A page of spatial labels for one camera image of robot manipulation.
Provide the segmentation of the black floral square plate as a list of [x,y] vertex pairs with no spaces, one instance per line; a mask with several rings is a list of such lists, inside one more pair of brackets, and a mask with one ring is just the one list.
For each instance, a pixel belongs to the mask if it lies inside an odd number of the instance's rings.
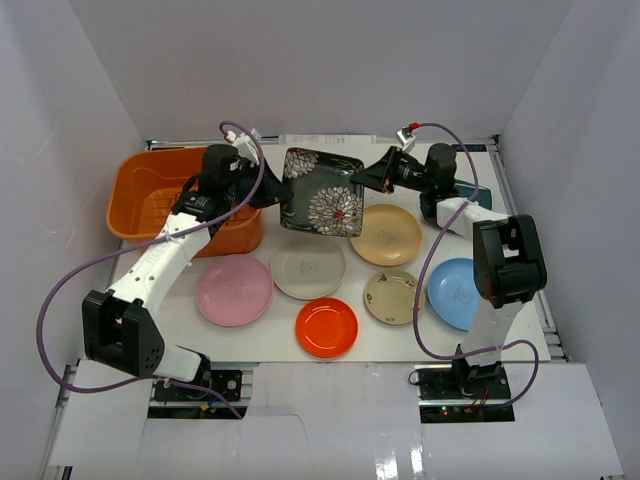
[[282,183],[293,197],[280,205],[280,225],[316,235],[355,238],[361,234],[364,187],[351,177],[364,169],[353,157],[291,147]]

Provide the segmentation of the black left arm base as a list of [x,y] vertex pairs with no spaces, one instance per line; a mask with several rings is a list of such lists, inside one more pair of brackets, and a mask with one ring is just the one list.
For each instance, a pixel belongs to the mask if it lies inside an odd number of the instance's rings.
[[[204,380],[204,387],[215,390],[230,402],[241,399],[243,383],[243,372],[241,370],[212,370]],[[212,394],[205,392],[176,387],[166,386],[162,381],[154,384],[152,399],[157,402],[188,402],[188,401],[210,401],[215,400]]]

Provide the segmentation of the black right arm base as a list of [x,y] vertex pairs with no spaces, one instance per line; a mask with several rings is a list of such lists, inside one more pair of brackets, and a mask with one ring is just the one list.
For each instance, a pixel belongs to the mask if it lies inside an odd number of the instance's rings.
[[430,424],[510,423],[513,407],[503,406],[511,399],[511,389],[502,370],[487,381],[474,381],[460,387],[451,368],[445,365],[416,367],[408,376],[417,388],[420,421]]

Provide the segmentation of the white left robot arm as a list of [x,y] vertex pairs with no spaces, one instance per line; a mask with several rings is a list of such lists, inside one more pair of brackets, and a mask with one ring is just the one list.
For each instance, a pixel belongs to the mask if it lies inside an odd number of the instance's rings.
[[292,190],[272,172],[259,150],[214,144],[199,172],[189,177],[156,238],[106,291],[82,303],[86,356],[136,378],[177,380],[188,398],[211,387],[204,355],[170,345],[154,317],[172,285],[214,238],[233,209],[263,209],[291,199]]

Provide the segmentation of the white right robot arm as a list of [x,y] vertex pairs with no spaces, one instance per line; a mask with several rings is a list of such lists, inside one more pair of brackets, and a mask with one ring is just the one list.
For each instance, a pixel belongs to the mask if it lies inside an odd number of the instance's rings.
[[391,147],[351,181],[380,193],[400,186],[419,194],[423,218],[439,233],[462,236],[472,243],[473,280],[480,301],[473,325],[454,354],[451,384],[472,399],[497,378],[506,337],[524,305],[547,283],[547,271],[534,219],[508,216],[481,207],[474,196],[463,197],[455,186],[456,157],[466,148],[432,145],[425,162]]

